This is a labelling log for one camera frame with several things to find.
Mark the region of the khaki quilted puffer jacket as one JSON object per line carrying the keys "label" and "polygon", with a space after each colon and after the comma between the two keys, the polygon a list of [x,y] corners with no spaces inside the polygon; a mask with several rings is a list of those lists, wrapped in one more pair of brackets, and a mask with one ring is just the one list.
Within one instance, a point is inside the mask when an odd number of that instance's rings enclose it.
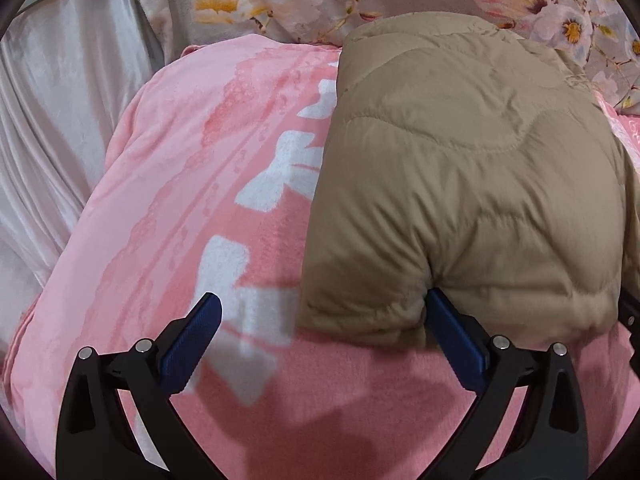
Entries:
{"label": "khaki quilted puffer jacket", "polygon": [[345,39],[297,322],[421,347],[441,290],[525,348],[608,332],[639,289],[639,177],[566,53],[476,16]]}

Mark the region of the pink floral blanket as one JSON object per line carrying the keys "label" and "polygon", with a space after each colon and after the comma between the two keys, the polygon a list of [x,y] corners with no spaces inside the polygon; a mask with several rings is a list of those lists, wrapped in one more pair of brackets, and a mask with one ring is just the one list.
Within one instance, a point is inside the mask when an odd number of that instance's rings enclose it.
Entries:
{"label": "pink floral blanket", "polygon": [[413,479],[461,422],[473,396],[438,351],[296,330],[339,56],[250,35],[186,50],[132,99],[3,373],[47,472],[78,351],[126,351],[206,292],[222,323],[171,401],[227,477]]}

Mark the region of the grey floral duvet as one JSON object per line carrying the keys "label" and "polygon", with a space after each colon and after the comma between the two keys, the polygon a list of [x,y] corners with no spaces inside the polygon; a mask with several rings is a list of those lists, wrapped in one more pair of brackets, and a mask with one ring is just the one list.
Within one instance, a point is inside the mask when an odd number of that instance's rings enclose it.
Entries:
{"label": "grey floral duvet", "polygon": [[338,46],[356,27],[423,11],[471,14],[568,52],[618,112],[639,110],[639,35],[617,0],[139,0],[164,55],[246,34]]}

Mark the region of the white satin curtain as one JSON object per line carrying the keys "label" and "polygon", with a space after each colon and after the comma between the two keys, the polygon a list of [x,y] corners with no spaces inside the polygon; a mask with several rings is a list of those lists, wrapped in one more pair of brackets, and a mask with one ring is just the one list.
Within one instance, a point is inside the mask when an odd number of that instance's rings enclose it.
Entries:
{"label": "white satin curtain", "polygon": [[138,0],[30,0],[3,35],[3,348],[101,179],[122,112],[163,62]]}

